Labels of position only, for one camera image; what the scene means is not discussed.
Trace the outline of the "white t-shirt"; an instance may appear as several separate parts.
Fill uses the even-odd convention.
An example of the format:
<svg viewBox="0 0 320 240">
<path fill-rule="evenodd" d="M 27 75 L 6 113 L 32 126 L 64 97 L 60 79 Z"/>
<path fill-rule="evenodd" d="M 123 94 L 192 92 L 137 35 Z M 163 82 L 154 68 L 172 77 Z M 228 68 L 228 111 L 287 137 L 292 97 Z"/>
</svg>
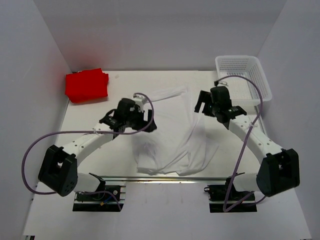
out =
<svg viewBox="0 0 320 240">
<path fill-rule="evenodd" d="M 207 137 L 204 117 L 194 112 L 190 88 L 162 89 L 148 97 L 157 129 L 131 137 L 137 172 L 188 176 L 203 171 L 219 145 Z"/>
</svg>

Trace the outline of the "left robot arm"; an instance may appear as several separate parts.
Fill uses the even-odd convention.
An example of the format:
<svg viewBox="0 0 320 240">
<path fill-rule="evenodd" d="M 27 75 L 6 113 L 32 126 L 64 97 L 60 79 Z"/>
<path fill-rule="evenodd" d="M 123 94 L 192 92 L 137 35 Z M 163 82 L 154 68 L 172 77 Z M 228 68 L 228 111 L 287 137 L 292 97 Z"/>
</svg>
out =
<svg viewBox="0 0 320 240">
<path fill-rule="evenodd" d="M 98 148 L 113 141 L 119 135 L 151 133 L 157 129 L 153 108 L 144 110 L 151 100 L 142 95 L 132 99 L 122 98 L 117 108 L 110 110 L 94 128 L 63 146 L 50 146 L 44 155 L 38 180 L 62 197 L 71 192 L 89 194 L 99 200 L 105 196 L 106 182 L 93 173 L 79 173 L 78 166 Z"/>
</svg>

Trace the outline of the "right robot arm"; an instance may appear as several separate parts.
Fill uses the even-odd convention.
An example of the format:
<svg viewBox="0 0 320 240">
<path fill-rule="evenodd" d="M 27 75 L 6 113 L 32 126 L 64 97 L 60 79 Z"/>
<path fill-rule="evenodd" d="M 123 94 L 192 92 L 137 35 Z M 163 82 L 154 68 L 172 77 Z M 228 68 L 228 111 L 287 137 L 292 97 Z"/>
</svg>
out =
<svg viewBox="0 0 320 240">
<path fill-rule="evenodd" d="M 225 86 L 200 91 L 194 111 L 215 117 L 245 143 L 260 163 L 257 173 L 237 175 L 225 187 L 229 198 L 236 200 L 244 192 L 261 192 L 272 197 L 300 185 L 298 153 L 292 148 L 284 149 L 255 127 L 242 107 L 232 105 Z"/>
</svg>

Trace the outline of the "white plastic basket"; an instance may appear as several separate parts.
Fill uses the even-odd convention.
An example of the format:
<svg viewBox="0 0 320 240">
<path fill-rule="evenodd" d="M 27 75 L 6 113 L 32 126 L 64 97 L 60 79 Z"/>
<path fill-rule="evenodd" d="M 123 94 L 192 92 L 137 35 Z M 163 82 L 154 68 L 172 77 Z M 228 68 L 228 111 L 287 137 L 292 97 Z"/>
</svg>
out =
<svg viewBox="0 0 320 240">
<path fill-rule="evenodd" d="M 250 55 L 221 55 L 215 58 L 219 82 L 229 90 L 232 101 L 257 106 L 272 99 L 272 92 L 259 59 Z"/>
</svg>

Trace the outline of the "folded red t-shirt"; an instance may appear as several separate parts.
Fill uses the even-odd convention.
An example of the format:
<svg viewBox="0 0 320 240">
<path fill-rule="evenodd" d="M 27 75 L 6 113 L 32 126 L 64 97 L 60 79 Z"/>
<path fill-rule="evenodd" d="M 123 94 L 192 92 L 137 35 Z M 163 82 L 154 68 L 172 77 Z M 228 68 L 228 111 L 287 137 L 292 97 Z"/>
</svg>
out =
<svg viewBox="0 0 320 240">
<path fill-rule="evenodd" d="M 83 70 L 65 76 L 65 95 L 74 104 L 108 96 L 109 74 L 101 68 Z"/>
</svg>

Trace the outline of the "aluminium table rail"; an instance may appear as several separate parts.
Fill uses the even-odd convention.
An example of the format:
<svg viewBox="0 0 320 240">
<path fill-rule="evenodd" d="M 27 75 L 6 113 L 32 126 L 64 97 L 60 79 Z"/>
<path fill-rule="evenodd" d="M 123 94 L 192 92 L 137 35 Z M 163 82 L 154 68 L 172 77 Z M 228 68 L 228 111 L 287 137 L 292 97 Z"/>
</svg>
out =
<svg viewBox="0 0 320 240">
<path fill-rule="evenodd" d="M 108 182 L 225 182 L 227 177 L 151 177 L 151 176 L 131 176 L 131 177 L 120 177 L 120 176 L 102 176 L 102 179 Z"/>
</svg>

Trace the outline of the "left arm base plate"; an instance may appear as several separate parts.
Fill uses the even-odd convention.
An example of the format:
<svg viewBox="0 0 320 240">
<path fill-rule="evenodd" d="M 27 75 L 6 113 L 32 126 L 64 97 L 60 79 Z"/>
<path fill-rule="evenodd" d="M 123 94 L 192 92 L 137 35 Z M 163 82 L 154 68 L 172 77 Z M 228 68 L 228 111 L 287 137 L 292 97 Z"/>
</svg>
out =
<svg viewBox="0 0 320 240">
<path fill-rule="evenodd" d="M 125 203 L 126 186 L 123 183 L 108 184 L 93 173 L 80 177 L 75 189 L 80 191 L 75 192 L 73 212 L 119 213 Z"/>
</svg>

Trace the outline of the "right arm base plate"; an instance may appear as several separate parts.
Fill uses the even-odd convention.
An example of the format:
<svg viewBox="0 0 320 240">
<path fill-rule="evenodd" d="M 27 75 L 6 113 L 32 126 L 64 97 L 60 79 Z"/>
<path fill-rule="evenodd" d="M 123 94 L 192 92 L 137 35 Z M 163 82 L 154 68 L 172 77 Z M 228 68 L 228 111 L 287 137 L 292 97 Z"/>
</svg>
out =
<svg viewBox="0 0 320 240">
<path fill-rule="evenodd" d="M 210 213 L 224 213 L 223 206 L 230 180 L 231 178 L 228 177 L 224 184 L 209 184 L 203 189 L 204 192 L 208 194 Z M 249 191 L 236 191 L 234 185 L 232 185 L 226 204 L 226 209 L 244 198 L 249 193 Z M 233 207 L 227 213 L 255 213 L 257 212 L 257 207 L 254 204 L 255 201 L 255 195 L 252 193 L 248 198 L 246 198 L 237 206 Z"/>
</svg>

